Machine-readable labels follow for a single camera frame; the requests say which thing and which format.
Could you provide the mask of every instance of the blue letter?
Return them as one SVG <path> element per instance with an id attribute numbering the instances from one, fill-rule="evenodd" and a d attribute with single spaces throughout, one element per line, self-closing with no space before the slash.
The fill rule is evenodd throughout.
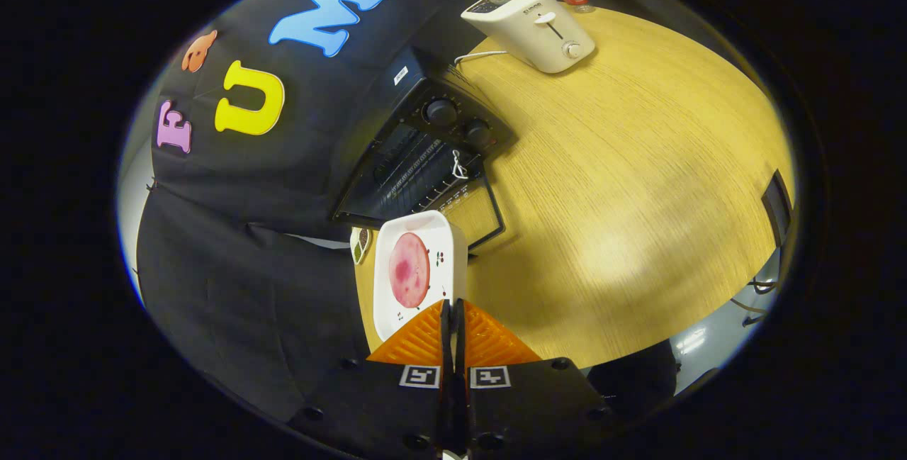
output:
<path id="1" fill-rule="evenodd" d="M 382 0 L 312 0 L 318 5 L 315 10 L 301 11 L 278 21 L 271 30 L 268 42 L 298 40 L 302 43 L 321 47 L 327 57 L 334 57 L 347 42 L 347 30 L 336 33 L 318 30 L 330 26 L 347 26 L 359 22 L 359 17 L 340 1 L 349 1 L 359 6 L 360 11 L 372 10 Z"/>

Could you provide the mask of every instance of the pink letter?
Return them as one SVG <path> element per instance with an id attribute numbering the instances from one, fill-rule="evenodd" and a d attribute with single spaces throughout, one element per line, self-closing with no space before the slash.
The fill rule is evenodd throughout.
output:
<path id="1" fill-rule="evenodd" d="M 192 125 L 186 121 L 182 127 L 177 127 L 177 123 L 182 121 L 182 113 L 170 111 L 171 101 L 164 101 L 161 105 L 161 115 L 158 117 L 158 146 L 173 145 L 180 147 L 184 153 L 190 149 Z"/>

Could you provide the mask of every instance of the white toaster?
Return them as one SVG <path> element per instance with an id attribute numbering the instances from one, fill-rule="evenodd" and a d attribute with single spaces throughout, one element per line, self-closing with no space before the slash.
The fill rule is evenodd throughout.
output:
<path id="1" fill-rule="evenodd" d="M 595 49 L 589 34 L 555 0 L 480 0 L 460 14 L 513 56 L 542 72 L 569 69 Z"/>

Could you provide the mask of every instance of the wooden table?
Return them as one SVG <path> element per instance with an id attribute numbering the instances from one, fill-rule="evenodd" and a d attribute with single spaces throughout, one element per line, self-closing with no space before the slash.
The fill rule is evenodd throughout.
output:
<path id="1" fill-rule="evenodd" d="M 739 292 L 774 250 L 762 192 L 779 169 L 795 201 L 796 179 L 771 102 L 732 64 L 641 18 L 574 17 L 597 49 L 564 72 L 460 63 L 519 138 L 490 164 L 507 230 L 475 251 L 466 299 L 544 359 L 592 366 Z M 372 349 L 373 265 L 370 247 L 356 282 Z"/>

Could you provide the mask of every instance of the oven knob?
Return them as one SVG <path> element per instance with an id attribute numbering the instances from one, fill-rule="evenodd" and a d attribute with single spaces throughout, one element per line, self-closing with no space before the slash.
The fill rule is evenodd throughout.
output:
<path id="1" fill-rule="evenodd" d="M 483 149 L 492 142 L 492 131 L 485 121 L 473 120 L 466 126 L 466 140 L 477 149 Z"/>
<path id="2" fill-rule="evenodd" d="M 567 57 L 579 57 L 580 56 L 580 44 L 577 44 L 575 41 L 569 41 L 569 43 L 564 44 L 564 54 Z"/>
<path id="3" fill-rule="evenodd" d="M 456 121 L 456 106 L 448 99 L 437 99 L 425 108 L 425 120 L 437 127 L 447 127 Z"/>

